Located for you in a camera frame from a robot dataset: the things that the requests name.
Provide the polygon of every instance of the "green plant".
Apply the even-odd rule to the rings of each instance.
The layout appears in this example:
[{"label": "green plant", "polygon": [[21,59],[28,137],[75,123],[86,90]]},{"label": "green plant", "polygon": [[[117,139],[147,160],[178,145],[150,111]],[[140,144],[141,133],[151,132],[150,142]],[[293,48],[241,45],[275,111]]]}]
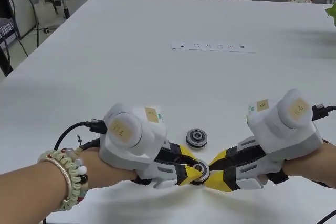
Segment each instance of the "green plant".
[{"label": "green plant", "polygon": [[326,13],[334,18],[334,24],[336,26],[336,3],[334,2],[330,8],[325,9]]}]

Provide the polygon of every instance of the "human hand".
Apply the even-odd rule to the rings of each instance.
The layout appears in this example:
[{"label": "human hand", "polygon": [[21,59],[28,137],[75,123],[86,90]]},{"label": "human hand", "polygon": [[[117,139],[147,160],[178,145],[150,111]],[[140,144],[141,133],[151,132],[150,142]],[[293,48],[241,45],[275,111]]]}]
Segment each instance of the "human hand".
[{"label": "human hand", "polygon": [[283,171],[288,176],[302,176],[336,188],[336,146],[323,143],[314,152],[285,161]]},{"label": "human hand", "polygon": [[79,154],[87,168],[89,188],[113,186],[123,180],[135,180],[136,172],[114,168],[99,157],[99,148],[90,148]]}]

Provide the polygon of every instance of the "power strip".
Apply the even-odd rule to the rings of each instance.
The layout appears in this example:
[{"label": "power strip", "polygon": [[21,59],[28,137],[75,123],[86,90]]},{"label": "power strip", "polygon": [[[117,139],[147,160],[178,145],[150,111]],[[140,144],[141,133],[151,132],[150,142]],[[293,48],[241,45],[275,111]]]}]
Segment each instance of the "power strip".
[{"label": "power strip", "polygon": [[252,48],[242,44],[215,43],[215,42],[191,42],[173,41],[173,49],[207,50],[207,51],[228,51],[228,52],[256,52]]}]

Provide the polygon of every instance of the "white table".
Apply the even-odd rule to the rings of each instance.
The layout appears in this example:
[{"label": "white table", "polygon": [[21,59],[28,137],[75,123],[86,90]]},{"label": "white table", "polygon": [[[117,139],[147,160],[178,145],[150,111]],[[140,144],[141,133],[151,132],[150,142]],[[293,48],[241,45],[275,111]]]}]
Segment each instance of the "white table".
[{"label": "white table", "polygon": [[[236,0],[89,0],[0,86],[0,173],[36,161],[69,125],[102,118],[118,101],[159,104],[169,140],[208,133],[210,162],[249,137],[247,104],[298,87],[335,105],[336,28],[317,4]],[[248,43],[257,53],[173,50],[172,40]],[[335,142],[336,114],[318,122]],[[74,131],[76,147],[96,135]],[[220,193],[125,182],[93,190],[50,221],[73,223],[316,223],[336,191],[303,178]]]}]

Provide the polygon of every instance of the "metal bearing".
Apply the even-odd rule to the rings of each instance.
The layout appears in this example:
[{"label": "metal bearing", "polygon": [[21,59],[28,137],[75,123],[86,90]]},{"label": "metal bearing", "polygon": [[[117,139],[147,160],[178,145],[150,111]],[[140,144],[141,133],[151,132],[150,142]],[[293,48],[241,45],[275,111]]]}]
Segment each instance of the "metal bearing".
[{"label": "metal bearing", "polygon": [[192,185],[202,185],[206,182],[206,180],[210,177],[210,168],[206,162],[203,160],[198,160],[198,163],[193,166],[196,170],[202,173],[202,176],[194,181],[191,181]]},{"label": "metal bearing", "polygon": [[189,147],[193,149],[203,148],[208,142],[208,136],[205,131],[201,129],[191,129],[185,138]]}]

